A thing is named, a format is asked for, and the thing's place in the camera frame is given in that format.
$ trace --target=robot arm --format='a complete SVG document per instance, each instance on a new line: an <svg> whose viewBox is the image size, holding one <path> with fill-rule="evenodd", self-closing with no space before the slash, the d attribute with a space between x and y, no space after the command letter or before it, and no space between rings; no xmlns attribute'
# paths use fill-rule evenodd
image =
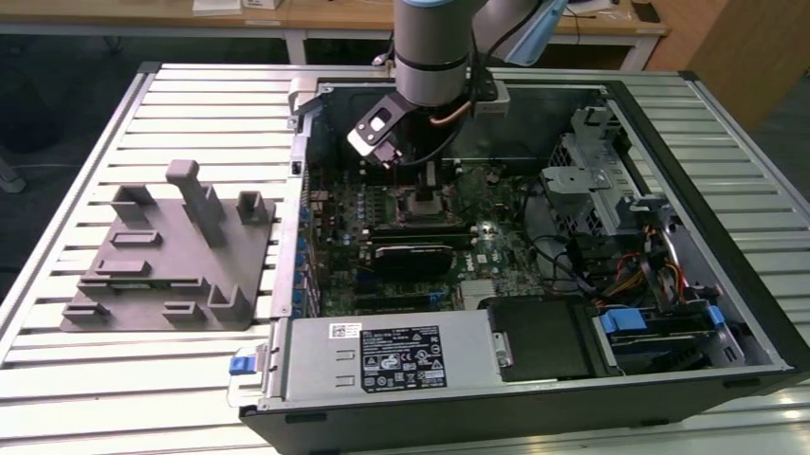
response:
<svg viewBox="0 0 810 455"><path fill-rule="evenodd" d="M444 136L437 150L452 142L457 123L475 109L476 89L467 87L471 37L477 46L505 62L529 65L543 52L567 0L395 0L396 92L377 103L360 119L348 140L359 154L383 166L401 163L393 144L395 127L411 126L407 136ZM423 150L415 137L405 137Z"/></svg>

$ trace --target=warning symbol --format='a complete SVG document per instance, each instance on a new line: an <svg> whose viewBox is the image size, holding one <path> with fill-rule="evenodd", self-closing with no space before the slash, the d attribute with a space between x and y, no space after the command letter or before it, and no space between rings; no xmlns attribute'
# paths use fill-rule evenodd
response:
<svg viewBox="0 0 810 455"><path fill-rule="evenodd" d="M376 355L367 355L363 357L363 370L367 372L375 372L380 369L380 362Z"/></svg>

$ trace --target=barcode sticker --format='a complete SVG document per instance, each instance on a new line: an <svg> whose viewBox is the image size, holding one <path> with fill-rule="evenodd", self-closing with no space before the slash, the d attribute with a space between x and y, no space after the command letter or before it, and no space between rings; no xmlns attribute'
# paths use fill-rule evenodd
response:
<svg viewBox="0 0 810 455"><path fill-rule="evenodd" d="M256 20L246 20L244 21L244 25L245 26L269 26L269 27L277 27L281 25L281 21L256 21Z"/></svg>
<svg viewBox="0 0 810 455"><path fill-rule="evenodd" d="M329 324L329 338L359 338L360 330L363 330L363 324L359 322Z"/></svg>

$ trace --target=power supply label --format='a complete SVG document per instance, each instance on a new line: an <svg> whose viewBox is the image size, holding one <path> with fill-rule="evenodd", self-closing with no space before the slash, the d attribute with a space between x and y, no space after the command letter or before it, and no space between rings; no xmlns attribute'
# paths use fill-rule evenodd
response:
<svg viewBox="0 0 810 455"><path fill-rule="evenodd" d="M365 392L447 387L437 325L363 330L359 351Z"/></svg>

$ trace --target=circuit board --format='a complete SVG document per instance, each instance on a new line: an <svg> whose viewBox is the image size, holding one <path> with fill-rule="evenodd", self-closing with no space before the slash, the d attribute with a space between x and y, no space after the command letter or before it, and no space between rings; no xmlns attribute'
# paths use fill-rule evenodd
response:
<svg viewBox="0 0 810 455"><path fill-rule="evenodd" d="M460 310L456 288L469 280L491 280L497 296L543 294L536 258L515 215L525 197L527 180L503 174L496 165L461 167L456 178L440 188L444 209L416 220L465 226L476 234L469 245L453 251L447 274L429 281L363 284L373 270L363 265L369 252L360 234L368 227L396 227L405 222L399 207L413 187L365 185L347 177L312 192L321 316L377 313L357 305L369 298L429 296L427 311Z"/></svg>

